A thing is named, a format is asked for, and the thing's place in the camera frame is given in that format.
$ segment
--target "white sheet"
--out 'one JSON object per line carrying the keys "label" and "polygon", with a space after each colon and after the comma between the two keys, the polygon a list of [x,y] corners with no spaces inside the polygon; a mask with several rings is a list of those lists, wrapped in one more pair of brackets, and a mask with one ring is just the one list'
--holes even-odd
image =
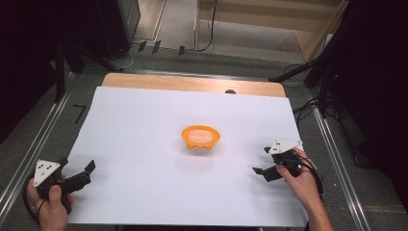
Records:
{"label": "white sheet", "polygon": [[[194,124],[219,131],[213,150],[186,147]],[[287,98],[100,87],[64,168],[96,163],[69,222],[304,226],[287,184],[252,170],[275,139],[300,140]]]}

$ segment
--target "table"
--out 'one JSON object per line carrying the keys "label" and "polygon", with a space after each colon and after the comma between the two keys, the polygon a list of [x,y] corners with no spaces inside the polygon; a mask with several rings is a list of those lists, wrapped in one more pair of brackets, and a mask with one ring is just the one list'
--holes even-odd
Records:
{"label": "table", "polygon": [[[242,94],[217,93],[226,90]],[[288,185],[251,168],[270,167],[263,147],[273,138],[299,140],[284,95],[276,83],[107,75],[65,168],[70,175],[96,163],[69,222],[304,226],[307,214]],[[198,120],[221,134],[211,151],[181,139]]]}
{"label": "table", "polygon": [[[215,0],[197,0],[195,49],[198,49],[199,20],[212,18]],[[216,21],[295,30],[306,62],[312,60],[328,34],[337,30],[346,0],[217,0]]]}

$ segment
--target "floor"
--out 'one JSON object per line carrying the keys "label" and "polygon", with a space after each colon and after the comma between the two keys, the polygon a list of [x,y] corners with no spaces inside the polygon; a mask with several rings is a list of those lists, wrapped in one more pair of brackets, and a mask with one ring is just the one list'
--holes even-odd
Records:
{"label": "floor", "polygon": [[[179,23],[175,22],[180,15],[191,18],[191,10],[194,1],[189,0],[168,0],[166,10],[163,11],[162,23],[156,32],[156,37],[149,42],[161,40],[162,48],[159,52],[152,54],[152,47],[146,47],[143,51],[132,51],[132,64],[125,68],[125,72],[135,73],[145,70],[155,71],[156,73],[179,73],[183,75],[196,75],[206,78],[230,78],[246,81],[267,81],[270,77],[281,75],[284,71],[289,71],[291,64],[303,63],[300,51],[296,48],[295,38],[290,31],[277,31],[274,39],[268,49],[249,46],[245,44],[258,44],[256,39],[260,37],[242,36],[242,41],[228,41],[226,34],[216,33],[214,49],[202,52],[188,52],[182,56],[178,55],[180,45],[190,47],[192,45],[193,24],[189,20]],[[184,29],[170,28],[172,24]],[[225,25],[225,30],[235,30],[237,33],[251,32],[260,33],[263,28],[240,28],[239,25]],[[26,154],[38,155],[43,159],[54,160],[69,154],[70,148],[76,141],[81,125],[84,122],[89,107],[82,116],[80,110],[73,105],[90,106],[94,90],[100,86],[103,77],[108,71],[100,65],[85,58],[86,70],[83,74],[71,74],[67,80],[71,86],[69,95],[66,97],[64,105],[54,104],[55,89],[47,92],[36,107],[20,122],[14,129],[11,136],[0,145],[0,168],[4,172],[0,176],[0,191],[9,186],[9,182],[15,176],[15,170],[19,163],[23,162]],[[117,64],[128,65],[131,57],[124,54],[115,60]],[[302,80],[306,74],[301,73],[295,78],[283,83],[285,92],[291,101],[293,108],[301,107],[311,94],[317,93],[315,90],[307,90],[303,87]],[[33,141],[38,139],[38,131],[41,131],[41,125],[47,119],[50,112],[57,110],[56,119],[51,126],[49,133],[45,133],[45,141],[39,141],[39,147],[33,150],[31,146]],[[316,113],[311,112],[305,116],[300,123],[299,134],[304,141],[305,149],[313,158],[319,167],[319,174],[322,177],[325,196],[324,203],[326,210],[332,220],[336,230],[408,230],[407,213],[403,210],[400,202],[395,195],[390,180],[375,168],[363,169],[357,167],[354,163],[352,148],[348,143],[340,123],[334,118],[327,118],[323,123],[327,123],[333,141],[325,139],[321,127],[321,121]],[[344,191],[344,181],[341,175],[343,173],[335,170],[333,163],[336,162],[336,155],[332,155],[330,150],[335,145],[335,154],[344,163],[346,177],[351,182],[357,195],[359,206],[362,207],[368,226],[362,226],[356,223],[356,217],[350,212],[352,207]],[[0,230],[38,230],[35,224],[28,218],[24,211],[19,195],[11,198],[12,205],[6,211],[8,215],[4,220],[0,219]],[[85,224],[69,225],[69,230],[116,230],[117,227],[109,225]],[[302,228],[264,228],[266,231],[280,230],[303,230]]]}

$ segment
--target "gray floor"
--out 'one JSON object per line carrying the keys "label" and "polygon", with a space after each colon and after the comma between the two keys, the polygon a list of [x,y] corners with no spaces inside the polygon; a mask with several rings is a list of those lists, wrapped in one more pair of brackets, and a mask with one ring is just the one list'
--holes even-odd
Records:
{"label": "gray floor", "polygon": [[[295,63],[283,61],[284,59],[277,62],[266,59],[242,58],[228,54],[186,53],[179,56],[177,50],[168,49],[161,49],[157,54],[153,55],[151,47],[146,47],[144,51],[139,53],[135,49],[132,53],[134,62],[131,66],[125,68],[125,72],[154,70],[216,75],[216,78],[248,81],[266,81],[267,78],[281,75],[286,66]],[[115,62],[127,65],[130,63],[130,58],[123,55],[122,58],[115,60]],[[94,62],[86,62],[86,66],[87,68],[83,74],[75,74],[76,82],[64,110],[39,153],[39,156],[43,159],[57,161],[60,157],[69,154],[86,118],[93,93],[108,73]],[[299,74],[292,80],[283,83],[293,108],[302,106],[310,98],[308,90],[302,84],[304,77],[305,74]],[[0,167],[3,171],[3,174],[0,175],[1,192],[8,186],[15,170],[36,137],[42,122],[53,107],[54,94],[54,88],[47,92],[36,107],[21,120],[10,137],[0,145]],[[73,104],[87,105],[87,110],[78,123],[75,123],[75,120],[78,118],[80,109],[73,107]],[[408,230],[407,214],[395,195],[390,180],[376,169],[357,167],[354,163],[352,148],[345,138],[339,122],[332,118],[328,118],[327,122],[330,125],[348,176],[364,208],[370,230]],[[322,176],[325,189],[325,206],[336,230],[359,230],[350,213],[344,191],[333,168],[326,144],[313,114],[301,120],[299,133],[304,142],[305,150],[319,167],[319,174]],[[0,226],[0,230],[38,230],[34,222],[26,214],[20,196],[15,199],[3,225]],[[115,227],[84,224],[70,225],[69,230],[114,231]],[[283,231],[287,229],[281,227],[266,228],[265,230]]]}

